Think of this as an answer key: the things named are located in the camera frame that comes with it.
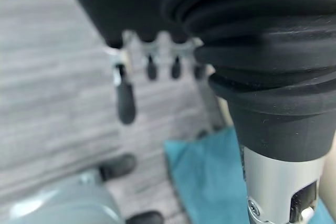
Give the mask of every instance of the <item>wooden floor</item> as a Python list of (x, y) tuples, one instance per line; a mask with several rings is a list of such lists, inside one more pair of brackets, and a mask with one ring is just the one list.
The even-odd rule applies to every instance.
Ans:
[(162, 142), (223, 126), (206, 81), (169, 69), (149, 82), (132, 55), (138, 116), (119, 123), (109, 59), (75, 0), (0, 0), (0, 206), (98, 161), (132, 152), (137, 169), (108, 184), (125, 216), (148, 209), (187, 223)]

